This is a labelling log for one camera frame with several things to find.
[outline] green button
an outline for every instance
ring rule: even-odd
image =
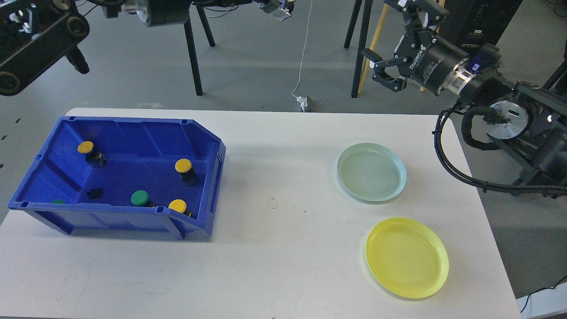
[[[144,190],[136,191],[132,194],[132,205],[134,206],[145,206],[150,200],[150,195]]]

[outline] plate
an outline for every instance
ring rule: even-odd
[[[338,158],[337,173],[346,190],[367,202],[395,197],[407,180],[401,158],[389,148],[373,143],[347,148]]]
[[[447,251],[439,237],[424,224],[402,217],[386,219],[372,229],[366,261],[384,287],[412,299],[439,291],[449,273]]]

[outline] black stand leg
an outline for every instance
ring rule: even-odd
[[[213,33],[211,32],[211,27],[209,26],[209,21],[207,20],[207,16],[205,15],[205,9],[202,6],[196,6],[197,12],[199,13],[199,18],[201,19],[201,23],[203,25],[203,29],[205,29],[205,34],[207,35],[207,40],[209,41],[209,45],[211,47],[215,46],[215,42],[213,39]]]
[[[197,64],[197,52],[195,52],[195,40],[193,39],[193,29],[191,28],[191,18],[187,16],[187,22],[183,24],[185,28],[185,39],[187,40],[187,49],[189,50],[189,60],[191,61],[191,71],[193,71],[193,81],[195,82],[195,92],[197,95],[203,95],[201,86],[201,76],[199,75],[199,65]]]
[[[352,98],[358,96],[358,85],[360,84],[360,76],[362,74],[362,63],[364,57],[360,53],[366,46],[366,37],[368,35],[368,24],[370,23],[370,11],[374,0],[364,0],[364,10],[362,12],[362,25],[360,28],[360,38],[358,39],[358,49],[356,55],[356,66],[354,67],[353,88],[350,92]]]
[[[567,71],[563,73],[563,76],[557,81],[555,93],[559,96],[564,96],[567,93]]]
[[[547,80],[547,82],[542,86],[542,88],[546,90],[551,89],[551,87],[555,84],[555,82],[557,82],[557,80],[561,78],[561,76],[565,74],[565,72],[567,72],[567,60],[561,63],[559,68],[555,70],[555,72],[551,75],[551,78]]]
[[[356,25],[356,20],[358,19],[358,14],[360,13],[361,4],[362,0],[356,0],[356,2],[354,3],[353,14],[350,16],[349,29],[346,32],[345,49],[349,48],[350,41],[353,38],[354,26]]]

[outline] blue plastic bin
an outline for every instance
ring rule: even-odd
[[[92,167],[77,152],[86,140],[104,154],[104,167]],[[225,153],[221,139],[194,120],[61,117],[8,207],[67,235],[117,229],[209,236]],[[180,158],[193,163],[196,184],[181,181]],[[90,199],[87,193],[97,188],[101,197]],[[157,207],[133,206],[137,190],[146,190]],[[174,199],[183,199],[192,217],[167,208]]]

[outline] yellow plate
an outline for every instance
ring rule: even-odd
[[[366,261],[384,287],[406,298],[433,295],[449,273],[439,237],[424,224],[402,217],[374,226],[366,240]]]

